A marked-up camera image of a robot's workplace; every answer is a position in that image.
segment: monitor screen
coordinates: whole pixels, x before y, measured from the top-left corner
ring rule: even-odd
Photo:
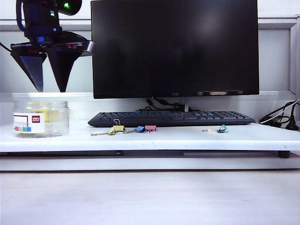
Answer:
[[[259,94],[257,0],[91,2],[94,98]]]

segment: green light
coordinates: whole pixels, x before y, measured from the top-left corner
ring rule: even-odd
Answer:
[[[64,7],[67,8],[67,9],[70,9],[69,3],[65,3]]]

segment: pink binder clip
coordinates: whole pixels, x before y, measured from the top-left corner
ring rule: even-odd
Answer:
[[[156,126],[154,126],[154,125],[146,125],[145,129],[146,129],[146,131],[156,131]]]

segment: robotic arm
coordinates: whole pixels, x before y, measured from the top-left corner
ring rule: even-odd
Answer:
[[[16,0],[17,24],[29,42],[11,44],[11,56],[39,92],[43,91],[42,64],[47,55],[61,92],[66,91],[75,60],[92,55],[93,42],[60,27],[58,13],[75,15],[81,4],[82,0]]]

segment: white cable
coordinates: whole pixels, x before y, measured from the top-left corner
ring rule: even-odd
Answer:
[[[297,104],[300,101],[300,98],[298,100],[296,100],[293,104],[289,105],[285,110],[281,111],[278,115],[273,116],[272,118],[265,120],[264,122],[261,122],[260,124],[266,123],[274,118],[276,118],[277,116],[279,116],[280,114],[283,114],[285,111],[287,111],[288,109],[290,109],[291,107],[293,107],[293,105]]]

